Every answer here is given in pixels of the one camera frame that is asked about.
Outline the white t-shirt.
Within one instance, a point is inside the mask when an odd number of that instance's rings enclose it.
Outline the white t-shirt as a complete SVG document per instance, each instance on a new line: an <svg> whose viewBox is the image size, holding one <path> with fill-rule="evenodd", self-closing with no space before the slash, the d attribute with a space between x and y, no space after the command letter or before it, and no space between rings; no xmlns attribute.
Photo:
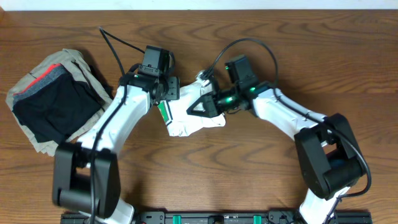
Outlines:
<svg viewBox="0 0 398 224"><path fill-rule="evenodd" d="M179 100L162 100L157 106L169 136L187 137L202 128L223 127L226 124L223 113L213 118L187 114L187 109L199 97L213 89L208 80L200 77L203 72L197 73L193 83L180 88Z"/></svg>

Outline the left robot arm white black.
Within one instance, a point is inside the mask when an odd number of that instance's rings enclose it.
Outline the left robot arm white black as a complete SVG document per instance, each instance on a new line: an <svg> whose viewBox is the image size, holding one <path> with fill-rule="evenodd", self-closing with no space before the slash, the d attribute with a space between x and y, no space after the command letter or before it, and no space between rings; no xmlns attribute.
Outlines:
<svg viewBox="0 0 398 224"><path fill-rule="evenodd" d="M128 73L97 123L77 142L55 151L53 203L69 209L61 223L131 223L134 207L121 197L118 156L137 122L152 105L177 100L177 77Z"/></svg>

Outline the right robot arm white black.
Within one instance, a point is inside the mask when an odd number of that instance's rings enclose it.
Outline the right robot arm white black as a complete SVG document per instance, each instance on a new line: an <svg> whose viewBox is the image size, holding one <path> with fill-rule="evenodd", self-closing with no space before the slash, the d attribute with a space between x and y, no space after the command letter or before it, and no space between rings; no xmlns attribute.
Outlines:
<svg viewBox="0 0 398 224"><path fill-rule="evenodd" d="M294 141L308 187L298 210L302 222L330 223L343 198L369 190L370 168L343 115L308 110L268 83L211 91L194 101L187 113L214 118L235 108L251 110Z"/></svg>

